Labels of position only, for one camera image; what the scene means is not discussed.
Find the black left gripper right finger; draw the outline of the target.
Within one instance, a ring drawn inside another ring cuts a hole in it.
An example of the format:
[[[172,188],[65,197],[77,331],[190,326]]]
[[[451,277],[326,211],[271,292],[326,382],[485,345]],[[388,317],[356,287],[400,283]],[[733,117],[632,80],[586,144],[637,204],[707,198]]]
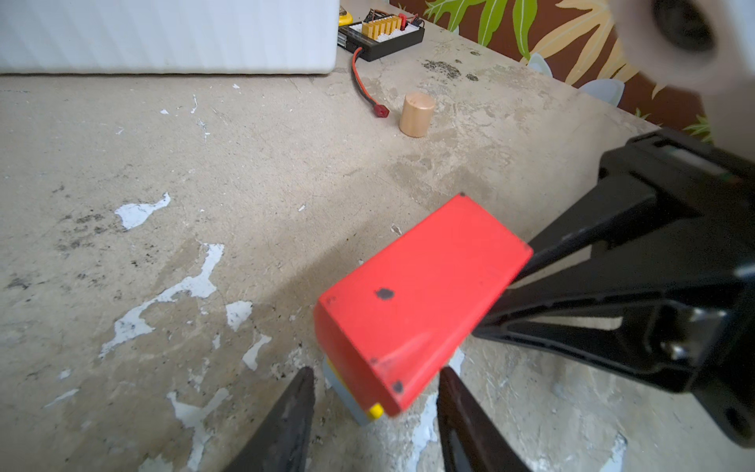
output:
[[[444,470],[530,471],[450,367],[440,370],[436,409]]]

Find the red rectangular block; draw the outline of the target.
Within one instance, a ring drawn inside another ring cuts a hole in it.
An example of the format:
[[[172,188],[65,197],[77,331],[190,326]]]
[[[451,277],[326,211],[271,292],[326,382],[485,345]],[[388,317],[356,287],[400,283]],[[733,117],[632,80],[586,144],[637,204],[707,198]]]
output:
[[[317,340],[358,410],[406,411],[532,256],[459,194],[322,293]]]

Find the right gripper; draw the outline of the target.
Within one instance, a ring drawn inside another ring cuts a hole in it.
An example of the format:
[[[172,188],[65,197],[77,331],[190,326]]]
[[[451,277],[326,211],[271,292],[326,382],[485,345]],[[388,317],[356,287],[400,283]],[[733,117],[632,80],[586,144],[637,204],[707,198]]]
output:
[[[692,393],[733,443],[753,448],[753,162],[659,130],[604,153],[599,177],[529,242],[518,278],[625,224],[630,254],[507,293],[474,336]]]

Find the natural wood cylinder block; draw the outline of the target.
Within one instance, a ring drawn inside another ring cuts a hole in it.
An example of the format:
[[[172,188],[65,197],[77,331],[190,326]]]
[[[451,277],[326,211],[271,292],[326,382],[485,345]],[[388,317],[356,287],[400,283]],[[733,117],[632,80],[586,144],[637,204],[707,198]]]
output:
[[[399,130],[411,138],[424,138],[430,129],[436,101],[424,92],[411,92],[404,98]]]

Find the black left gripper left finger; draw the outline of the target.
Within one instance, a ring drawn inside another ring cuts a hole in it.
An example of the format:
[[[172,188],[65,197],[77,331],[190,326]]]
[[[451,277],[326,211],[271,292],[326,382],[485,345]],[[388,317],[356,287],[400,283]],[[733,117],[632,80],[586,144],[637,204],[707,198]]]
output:
[[[224,471],[305,471],[315,402],[314,371],[304,367]]]

